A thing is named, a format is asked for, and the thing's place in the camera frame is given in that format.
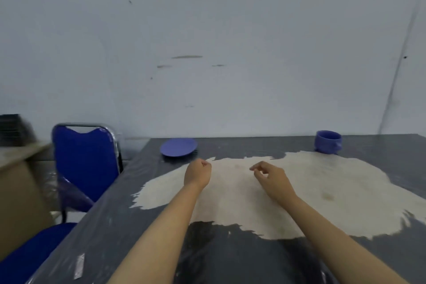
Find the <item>person's left hand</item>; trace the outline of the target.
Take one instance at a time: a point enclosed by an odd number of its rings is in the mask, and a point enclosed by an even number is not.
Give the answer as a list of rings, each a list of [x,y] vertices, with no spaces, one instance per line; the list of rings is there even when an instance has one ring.
[[[199,171],[199,158],[192,161],[184,174],[184,186],[192,186],[202,191],[210,182],[211,172]]]

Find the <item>black crate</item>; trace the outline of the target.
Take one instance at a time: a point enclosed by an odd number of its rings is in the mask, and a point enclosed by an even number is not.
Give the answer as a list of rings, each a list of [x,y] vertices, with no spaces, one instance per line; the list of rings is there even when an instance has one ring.
[[[33,128],[19,114],[0,115],[0,147],[24,147],[36,141]]]

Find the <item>blue plate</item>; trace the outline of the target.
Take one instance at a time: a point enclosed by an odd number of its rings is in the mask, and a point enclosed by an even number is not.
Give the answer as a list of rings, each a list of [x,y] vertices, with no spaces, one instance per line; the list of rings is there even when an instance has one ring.
[[[198,143],[193,138],[172,138],[165,141],[160,147],[160,153],[170,158],[184,157],[193,153]]]

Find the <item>person's right forearm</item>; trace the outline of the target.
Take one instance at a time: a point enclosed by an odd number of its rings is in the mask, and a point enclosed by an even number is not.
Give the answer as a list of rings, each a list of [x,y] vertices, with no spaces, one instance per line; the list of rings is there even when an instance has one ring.
[[[280,200],[340,284],[408,284],[298,196]]]

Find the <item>blue cup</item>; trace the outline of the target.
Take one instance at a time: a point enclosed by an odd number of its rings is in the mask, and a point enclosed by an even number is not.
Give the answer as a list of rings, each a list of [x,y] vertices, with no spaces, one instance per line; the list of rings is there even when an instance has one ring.
[[[314,139],[314,151],[323,154],[338,154],[342,149],[343,137],[335,131],[317,131]]]

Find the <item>blue metal-framed chair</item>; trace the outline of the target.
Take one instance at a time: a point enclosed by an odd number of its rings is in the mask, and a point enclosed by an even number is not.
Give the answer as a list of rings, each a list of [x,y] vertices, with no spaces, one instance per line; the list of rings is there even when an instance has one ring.
[[[61,222],[88,212],[124,169],[118,137],[105,124],[59,123],[51,131]]]

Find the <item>blue chair seat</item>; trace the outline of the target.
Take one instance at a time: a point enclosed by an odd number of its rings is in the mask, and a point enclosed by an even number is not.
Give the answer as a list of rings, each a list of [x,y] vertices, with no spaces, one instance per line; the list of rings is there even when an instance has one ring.
[[[26,284],[77,223],[42,230],[0,262],[0,284]]]

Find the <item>person's right hand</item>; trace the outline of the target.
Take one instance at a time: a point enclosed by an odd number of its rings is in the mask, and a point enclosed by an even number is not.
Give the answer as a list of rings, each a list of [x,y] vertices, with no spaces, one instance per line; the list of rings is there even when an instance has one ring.
[[[258,182],[266,194],[282,208],[287,209],[299,199],[283,168],[261,161],[250,167],[249,170],[254,174],[254,169],[269,171],[269,178],[266,181]]]

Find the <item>person's left forearm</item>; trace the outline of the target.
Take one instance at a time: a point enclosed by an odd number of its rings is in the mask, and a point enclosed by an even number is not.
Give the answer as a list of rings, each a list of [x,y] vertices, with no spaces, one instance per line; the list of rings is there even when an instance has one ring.
[[[202,190],[203,186],[194,181],[184,185],[137,240],[107,284],[172,284]]]

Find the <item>brown cardboard box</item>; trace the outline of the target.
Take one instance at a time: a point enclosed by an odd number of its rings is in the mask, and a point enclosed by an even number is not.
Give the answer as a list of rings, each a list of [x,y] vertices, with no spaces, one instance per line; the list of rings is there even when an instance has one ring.
[[[0,261],[54,225],[27,163],[49,145],[34,142],[22,147],[0,147]]]

